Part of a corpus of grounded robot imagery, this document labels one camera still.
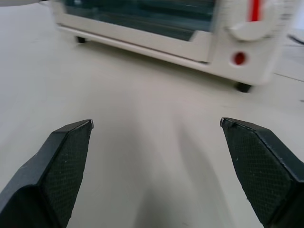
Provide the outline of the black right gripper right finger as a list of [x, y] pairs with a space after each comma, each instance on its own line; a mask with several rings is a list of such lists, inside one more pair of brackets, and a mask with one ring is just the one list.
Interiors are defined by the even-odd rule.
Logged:
[[304, 162], [269, 129], [220, 120], [237, 178], [264, 228], [304, 228]]

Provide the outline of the glass oven door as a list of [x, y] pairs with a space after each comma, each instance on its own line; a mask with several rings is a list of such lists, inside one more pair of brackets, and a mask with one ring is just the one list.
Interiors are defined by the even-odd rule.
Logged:
[[57, 24], [208, 62], [216, 0], [50, 0]]

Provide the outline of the white toaster oven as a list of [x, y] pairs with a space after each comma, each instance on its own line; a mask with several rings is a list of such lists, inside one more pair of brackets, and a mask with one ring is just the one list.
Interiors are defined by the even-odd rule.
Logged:
[[[74, 28], [63, 27], [57, 24], [56, 20], [55, 22], [60, 30], [73, 34], [80, 43], [84, 43], [90, 39], [109, 46], [220, 76], [235, 81], [238, 91], [248, 92], [251, 87], [263, 85], [270, 80], [280, 53], [280, 47], [291, 27], [300, 1], [216, 0], [208, 62], [197, 62], [165, 54]], [[237, 40], [227, 29], [228, 19], [262, 21], [270, 18], [275, 18], [277, 24], [269, 35], [259, 40]], [[232, 55], [239, 51], [247, 55], [246, 63], [241, 66], [234, 65], [231, 61]]]

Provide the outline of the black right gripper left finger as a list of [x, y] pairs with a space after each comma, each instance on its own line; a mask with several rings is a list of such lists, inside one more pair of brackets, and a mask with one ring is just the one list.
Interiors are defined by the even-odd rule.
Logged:
[[67, 228], [93, 127], [82, 120], [49, 135], [0, 192], [0, 228]]

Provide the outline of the white timer knob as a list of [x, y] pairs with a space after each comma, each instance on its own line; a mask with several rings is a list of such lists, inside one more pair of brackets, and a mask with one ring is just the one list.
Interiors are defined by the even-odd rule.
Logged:
[[227, 29], [230, 34], [241, 41], [255, 41], [269, 35], [275, 28], [275, 18], [262, 21], [227, 20]]

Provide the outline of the red indicator light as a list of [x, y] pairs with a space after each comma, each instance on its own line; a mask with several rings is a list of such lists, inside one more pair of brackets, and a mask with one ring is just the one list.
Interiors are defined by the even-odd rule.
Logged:
[[232, 55], [231, 61], [237, 66], [244, 65], [247, 61], [247, 55], [242, 51], [236, 52]]

